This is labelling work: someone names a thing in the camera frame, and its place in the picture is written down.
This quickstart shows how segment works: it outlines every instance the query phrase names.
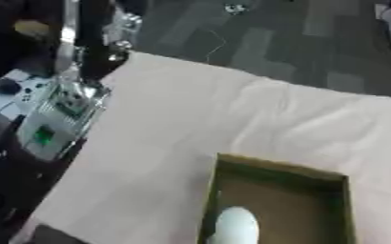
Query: gray carpet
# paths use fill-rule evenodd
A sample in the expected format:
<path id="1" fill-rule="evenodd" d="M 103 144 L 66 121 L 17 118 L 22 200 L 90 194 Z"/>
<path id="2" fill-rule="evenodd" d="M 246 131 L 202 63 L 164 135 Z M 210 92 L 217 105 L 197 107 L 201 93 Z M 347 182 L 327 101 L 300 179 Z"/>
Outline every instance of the gray carpet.
<path id="1" fill-rule="evenodd" d="M 157 0 L 139 51 L 341 92 L 391 96 L 381 0 Z M 232 16 L 224 3 L 245 3 Z"/>

